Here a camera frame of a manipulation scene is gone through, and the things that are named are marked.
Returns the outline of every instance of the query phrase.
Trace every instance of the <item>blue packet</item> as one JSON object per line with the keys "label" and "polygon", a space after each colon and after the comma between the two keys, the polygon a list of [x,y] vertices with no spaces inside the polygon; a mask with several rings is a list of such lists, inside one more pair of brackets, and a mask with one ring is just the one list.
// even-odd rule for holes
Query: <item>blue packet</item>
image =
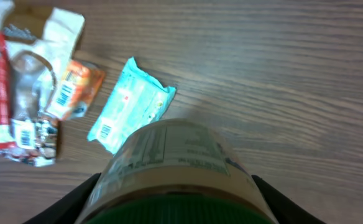
{"label": "blue packet", "polygon": [[130,58],[111,93],[106,106],[88,134],[112,154],[137,129],[158,121],[175,96],[176,88],[164,88]]}

